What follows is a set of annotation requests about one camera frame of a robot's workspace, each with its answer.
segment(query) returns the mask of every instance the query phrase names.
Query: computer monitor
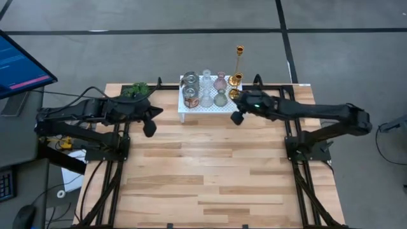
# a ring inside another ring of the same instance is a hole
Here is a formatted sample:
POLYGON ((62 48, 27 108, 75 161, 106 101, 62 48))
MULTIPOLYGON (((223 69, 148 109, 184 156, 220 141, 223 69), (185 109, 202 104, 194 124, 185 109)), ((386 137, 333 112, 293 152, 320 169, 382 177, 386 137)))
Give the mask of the computer monitor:
POLYGON ((57 81, 52 73, 0 30, 0 99, 57 81))

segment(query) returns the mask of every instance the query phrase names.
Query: white paper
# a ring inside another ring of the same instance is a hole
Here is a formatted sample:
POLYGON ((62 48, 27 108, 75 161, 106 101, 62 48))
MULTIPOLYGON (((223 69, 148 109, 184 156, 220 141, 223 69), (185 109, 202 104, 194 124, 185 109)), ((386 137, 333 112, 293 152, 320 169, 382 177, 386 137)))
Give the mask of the white paper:
MULTIPOLYGON (((85 152, 82 150, 72 152, 72 153, 68 154, 68 156, 81 160, 82 162, 85 162, 85 152)), ((65 186, 66 192, 70 192, 70 191, 73 191, 75 189, 82 187, 83 175, 78 177, 80 174, 77 174, 77 173, 67 170, 65 168, 61 168, 61 170, 62 170, 62 177, 64 179, 64 184, 65 184, 64 186, 65 186)))

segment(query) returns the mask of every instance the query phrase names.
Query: keyboard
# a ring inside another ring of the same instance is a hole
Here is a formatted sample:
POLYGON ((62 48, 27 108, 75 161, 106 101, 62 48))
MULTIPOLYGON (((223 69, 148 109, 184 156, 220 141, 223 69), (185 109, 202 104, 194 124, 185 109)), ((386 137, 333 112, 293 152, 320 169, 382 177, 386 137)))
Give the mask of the keyboard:
POLYGON ((13 167, 0 169, 0 202, 16 196, 15 171, 13 167))

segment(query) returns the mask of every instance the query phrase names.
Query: wooden tabletop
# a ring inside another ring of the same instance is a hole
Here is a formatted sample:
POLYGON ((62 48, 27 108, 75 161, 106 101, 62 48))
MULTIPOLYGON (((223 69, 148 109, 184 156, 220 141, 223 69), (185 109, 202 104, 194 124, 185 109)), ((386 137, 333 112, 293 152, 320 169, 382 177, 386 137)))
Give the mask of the wooden tabletop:
MULTIPOLYGON (((117 96, 121 86, 108 84, 105 93, 117 96)), ((309 85, 293 87, 298 102, 315 104, 309 85)), ((277 91, 266 92, 278 96, 277 91)), ((177 90, 156 91, 149 100, 164 112, 154 118, 157 131, 151 138, 142 133, 142 124, 131 124, 115 227, 302 227, 293 169, 286 158, 284 122, 247 115, 236 126, 228 114, 190 114, 181 124, 177 90)), ((301 119, 301 127, 315 130, 319 120, 301 119)), ((97 127, 99 132, 112 130, 113 126, 97 127)), ((83 187, 97 164, 88 164, 83 187)), ((317 197, 335 220, 345 223, 332 171, 322 162, 310 162, 310 167, 317 197)), ((104 162, 86 194, 84 212, 100 196, 105 169, 104 162)), ((105 223, 110 203, 109 198, 105 223)), ((308 198, 306 203, 313 223, 308 198)))

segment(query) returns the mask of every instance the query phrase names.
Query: computer mouse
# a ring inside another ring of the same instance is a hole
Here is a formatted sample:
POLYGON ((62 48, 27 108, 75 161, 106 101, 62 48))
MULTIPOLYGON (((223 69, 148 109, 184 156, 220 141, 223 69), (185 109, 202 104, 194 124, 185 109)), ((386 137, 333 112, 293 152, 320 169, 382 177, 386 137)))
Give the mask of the computer mouse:
POLYGON ((36 208, 32 205, 26 205, 22 207, 13 222, 13 229, 31 229, 34 216, 36 214, 36 208))

